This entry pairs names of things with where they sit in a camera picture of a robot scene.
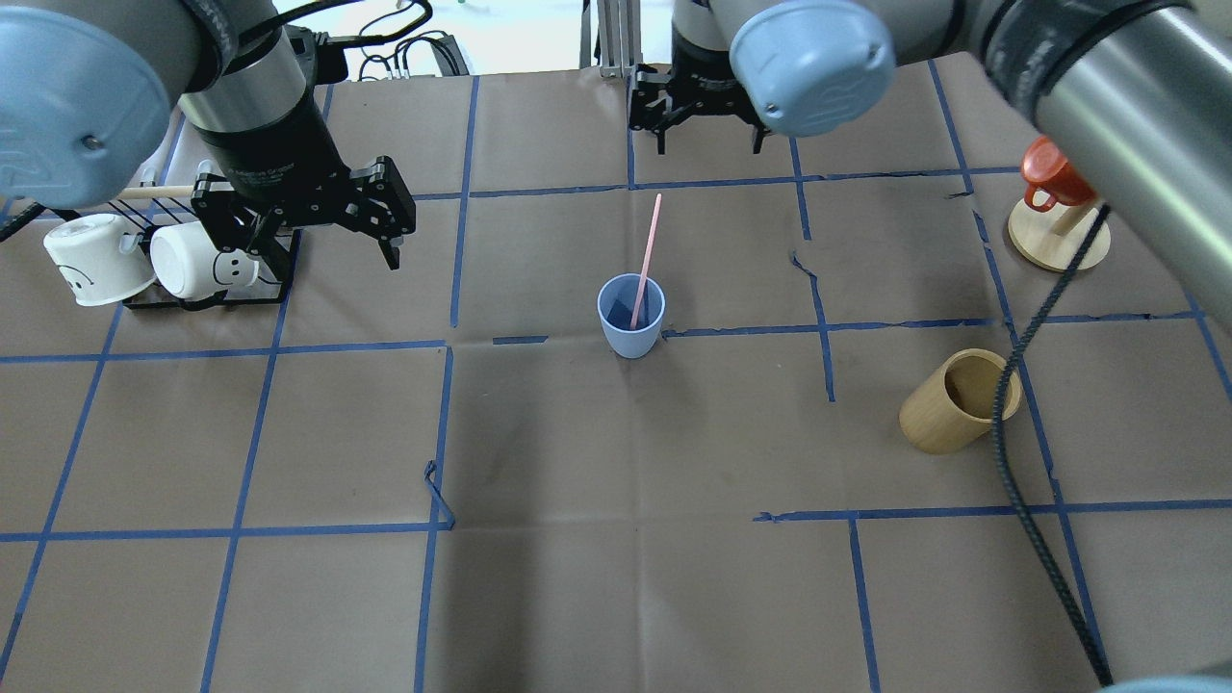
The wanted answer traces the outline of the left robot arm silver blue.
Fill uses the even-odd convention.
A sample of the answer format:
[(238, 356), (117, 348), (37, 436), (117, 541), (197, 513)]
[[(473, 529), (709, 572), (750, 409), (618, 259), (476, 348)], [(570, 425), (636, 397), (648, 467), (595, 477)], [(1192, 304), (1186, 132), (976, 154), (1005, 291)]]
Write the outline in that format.
[(191, 203), (216, 250), (290, 276), (283, 228), (339, 224), (375, 240), (389, 269), (416, 228), (395, 162), (342, 162), (314, 88), (347, 76), (344, 53), (403, 39), (294, 35), (333, 9), (270, 1), (5, 1), (2, 163), (7, 199), (81, 210), (107, 203), (184, 113), (218, 166)]

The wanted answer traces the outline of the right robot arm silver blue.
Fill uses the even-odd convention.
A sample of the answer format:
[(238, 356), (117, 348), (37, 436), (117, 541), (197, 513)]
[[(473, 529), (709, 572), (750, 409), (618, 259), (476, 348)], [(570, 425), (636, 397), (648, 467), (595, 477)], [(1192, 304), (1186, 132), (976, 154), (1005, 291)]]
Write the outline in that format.
[(897, 67), (978, 62), (1220, 326), (1231, 316), (1230, 36), (1190, 1), (678, 1), (630, 129), (734, 116), (754, 141), (857, 120)]

